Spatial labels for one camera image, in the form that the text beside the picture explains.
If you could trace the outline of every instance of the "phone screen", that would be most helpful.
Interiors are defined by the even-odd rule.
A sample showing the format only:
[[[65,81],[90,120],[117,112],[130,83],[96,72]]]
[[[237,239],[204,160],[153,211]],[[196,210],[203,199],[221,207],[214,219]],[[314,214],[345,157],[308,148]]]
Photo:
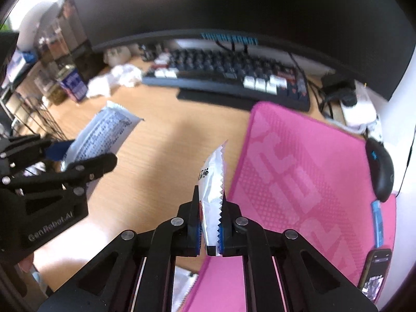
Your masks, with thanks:
[[[361,292],[374,302],[386,277],[392,251],[390,249],[371,251],[366,263],[365,281]]]

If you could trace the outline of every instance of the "pink desk mat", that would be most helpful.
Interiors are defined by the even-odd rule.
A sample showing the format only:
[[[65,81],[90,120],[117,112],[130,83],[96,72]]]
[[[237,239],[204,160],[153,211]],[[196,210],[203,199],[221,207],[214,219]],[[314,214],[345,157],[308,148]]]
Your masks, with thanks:
[[[358,284],[374,248],[374,192],[364,140],[260,102],[251,112],[227,199],[265,229],[297,230]],[[392,249],[396,198],[391,195],[381,210],[383,247]],[[246,311],[242,258],[206,257],[182,311]]]

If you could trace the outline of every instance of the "computer monitor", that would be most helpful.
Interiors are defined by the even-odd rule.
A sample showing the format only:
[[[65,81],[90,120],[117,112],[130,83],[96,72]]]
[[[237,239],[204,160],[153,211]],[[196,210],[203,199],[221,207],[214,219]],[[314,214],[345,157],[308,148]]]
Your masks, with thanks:
[[[75,0],[93,49],[201,38],[283,49],[390,99],[416,43],[395,0]]]

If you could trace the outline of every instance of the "black mouse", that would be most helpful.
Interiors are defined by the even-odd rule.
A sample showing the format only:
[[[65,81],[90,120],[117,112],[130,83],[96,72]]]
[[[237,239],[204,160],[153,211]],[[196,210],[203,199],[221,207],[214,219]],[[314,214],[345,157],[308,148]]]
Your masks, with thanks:
[[[373,138],[367,139],[365,150],[374,193],[380,202],[385,202],[392,193],[394,183],[392,158],[386,148]]]

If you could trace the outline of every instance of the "mechanical keyboard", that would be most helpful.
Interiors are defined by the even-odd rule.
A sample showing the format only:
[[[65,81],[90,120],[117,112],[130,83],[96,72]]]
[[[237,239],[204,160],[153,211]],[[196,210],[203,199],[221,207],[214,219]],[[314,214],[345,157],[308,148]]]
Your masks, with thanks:
[[[162,53],[143,76],[149,86],[171,86],[270,101],[309,111],[302,72],[274,59],[242,51],[176,49]]]

